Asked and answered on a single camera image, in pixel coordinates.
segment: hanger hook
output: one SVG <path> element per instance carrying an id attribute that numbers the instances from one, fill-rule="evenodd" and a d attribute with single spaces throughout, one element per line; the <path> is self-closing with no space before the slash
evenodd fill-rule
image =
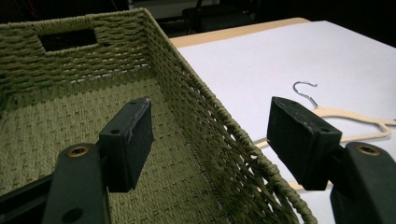
<path id="1" fill-rule="evenodd" d="M 297 84 L 306 84 L 306 85 L 310 85 L 311 87 L 316 87 L 318 84 L 312 84 L 312 83 L 306 82 L 306 81 L 298 81 L 298 82 L 294 83 L 294 85 L 293 85 L 293 89 L 294 89 L 294 91 L 295 91 L 297 94 L 299 94 L 299 95 L 305 97 L 306 99 L 308 99 L 308 100 L 315 106 L 315 108 L 317 108 L 317 107 L 318 107 L 317 102 L 315 102 L 314 99 L 313 99 L 310 95 L 303 94 L 302 92 L 300 92 L 300 91 L 298 91 L 298 90 L 296 89 L 296 85 L 297 85 Z"/>

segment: clothes hanger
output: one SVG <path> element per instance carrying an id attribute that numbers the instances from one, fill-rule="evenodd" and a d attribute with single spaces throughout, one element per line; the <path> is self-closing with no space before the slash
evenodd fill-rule
<path id="1" fill-rule="evenodd" d="M 313 109 L 312 112 L 314 114 L 318 115 L 319 117 L 321 117 L 321 118 L 353 119 L 353 120 L 357 120 L 357 121 L 360 121 L 363 123 L 374 124 L 381 130 L 380 133 L 362 134 L 362 135 L 349 136 L 349 137 L 343 136 L 341 138 L 341 143 L 386 137 L 386 136 L 391 135 L 391 133 L 392 133 L 392 131 L 391 131 L 390 127 L 388 127 L 388 125 L 396 126 L 396 119 L 369 118 L 369 117 L 366 117 L 361 114 L 358 114 L 358 113 L 355 113 L 352 111 L 348 111 L 345 109 L 319 106 L 311 96 L 309 96 L 307 94 L 303 94 L 296 89 L 296 85 L 298 85 L 298 84 L 306 84 L 306 85 L 309 85 L 312 87 L 316 87 L 318 84 L 312 84 L 309 82 L 298 81 L 298 82 L 294 83 L 293 89 L 297 94 L 307 98 L 315 106 L 315 109 Z M 256 147 L 260 147 L 260 148 L 268 147 L 268 142 L 266 141 L 266 138 L 263 138 L 259 141 L 256 141 L 254 143 L 254 145 Z"/>

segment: table surface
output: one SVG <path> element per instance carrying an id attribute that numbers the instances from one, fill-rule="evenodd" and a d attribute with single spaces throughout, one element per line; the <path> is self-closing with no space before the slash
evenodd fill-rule
<path id="1" fill-rule="evenodd" d="M 235 112 L 233 117 L 238 122 L 243 123 L 245 117 L 254 117 L 253 114 L 246 116 L 242 113 L 243 117 L 239 121 L 239 111 L 235 111 L 235 107 L 241 107 L 241 99 L 248 101 L 244 103 L 246 105 L 255 105 L 252 110 L 261 111 L 255 114 L 263 118 L 267 118 L 265 115 L 269 111 L 266 107 L 270 100 L 266 98 L 272 95 L 281 95 L 311 108 L 308 101 L 291 90 L 292 83 L 297 80 L 320 84 L 317 91 L 313 88 L 304 91 L 315 92 L 315 99 L 319 99 L 321 105 L 360 111 L 374 118 L 394 118 L 396 104 L 392 96 L 396 93 L 396 79 L 393 75 L 396 71 L 395 49 L 328 22 L 294 18 L 187 35 L 172 38 L 171 41 L 200 78 L 213 88 L 212 91 L 231 114 Z M 216 64 L 219 65 L 211 63 L 213 60 L 218 60 Z M 249 73 L 249 78 L 241 77 L 246 72 Z M 211 76 L 213 74 L 227 74 L 227 77 Z M 251 97 L 240 97 L 243 94 Z M 339 124 L 338 120 L 330 121 Z M 246 126 L 243 127 L 250 130 L 249 124 L 244 123 Z M 340 130 L 346 133 L 361 133 L 366 128 L 349 122 L 340 125 Z M 368 143 L 386 148 L 396 159 L 396 153 L 392 150 L 395 140 L 390 136 Z M 263 153 L 278 166 L 285 179 L 293 180 L 288 174 L 282 173 L 287 168 L 281 164 L 272 149 L 264 149 Z M 334 223 L 330 189 L 314 192 L 300 190 L 299 193 L 319 223 Z"/>
<path id="2" fill-rule="evenodd" d="M 309 21 L 303 18 L 292 18 L 281 21 L 269 21 L 269 22 L 257 23 L 249 26 L 236 27 L 236 28 L 201 33 L 196 35 L 184 35 L 181 37 L 171 38 L 170 40 L 175 45 L 175 47 L 182 48 L 182 47 L 193 46 L 197 44 L 204 44 L 212 41 L 237 37 L 240 35 L 253 34 L 260 31 L 265 31 L 277 27 L 293 25 L 303 22 L 309 22 Z"/>

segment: black chair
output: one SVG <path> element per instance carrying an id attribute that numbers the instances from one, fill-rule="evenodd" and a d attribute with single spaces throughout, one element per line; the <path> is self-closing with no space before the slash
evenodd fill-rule
<path id="1" fill-rule="evenodd" d="M 189 26 L 188 35 L 222 30 L 256 23 L 250 18 L 252 2 L 250 0 L 220 0 L 219 4 L 202 6 L 198 0 L 195 7 L 182 11 L 184 21 Z"/>

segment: woven basket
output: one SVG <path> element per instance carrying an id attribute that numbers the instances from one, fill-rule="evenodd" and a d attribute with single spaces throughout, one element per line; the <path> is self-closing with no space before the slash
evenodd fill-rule
<path id="1" fill-rule="evenodd" d="M 46 50 L 42 36 L 96 43 Z M 50 174 L 148 96 L 155 141 L 137 189 L 110 194 L 114 223 L 315 223 L 145 9 L 0 25 L 0 194 Z"/>

